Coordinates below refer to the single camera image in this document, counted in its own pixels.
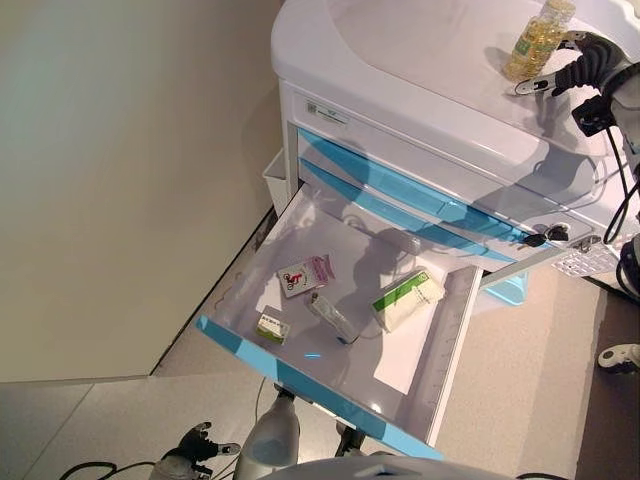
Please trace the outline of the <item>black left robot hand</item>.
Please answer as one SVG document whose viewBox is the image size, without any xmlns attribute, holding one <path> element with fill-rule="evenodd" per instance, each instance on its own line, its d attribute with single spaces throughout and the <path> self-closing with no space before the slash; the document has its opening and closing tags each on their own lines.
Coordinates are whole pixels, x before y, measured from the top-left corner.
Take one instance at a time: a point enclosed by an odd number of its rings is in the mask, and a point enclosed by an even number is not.
<svg viewBox="0 0 640 480">
<path fill-rule="evenodd" d="M 205 461 L 217 456 L 232 456 L 240 453 L 238 443 L 216 443 L 209 438 L 212 427 L 205 421 L 192 427 L 180 440 L 178 448 L 186 458 L 193 461 Z"/>
</svg>

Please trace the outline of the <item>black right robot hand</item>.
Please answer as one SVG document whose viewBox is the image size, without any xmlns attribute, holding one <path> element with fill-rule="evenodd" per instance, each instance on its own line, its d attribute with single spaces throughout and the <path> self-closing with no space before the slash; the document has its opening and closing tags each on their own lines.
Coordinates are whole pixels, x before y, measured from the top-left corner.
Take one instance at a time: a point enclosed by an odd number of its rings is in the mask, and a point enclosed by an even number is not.
<svg viewBox="0 0 640 480">
<path fill-rule="evenodd" d="M 564 34 L 557 50 L 573 50 L 579 57 L 561 69 L 518 83 L 517 96 L 550 91 L 558 96 L 567 90 L 589 86 L 602 91 L 606 84 L 632 62 L 624 51 L 609 39 L 587 31 Z"/>
</svg>

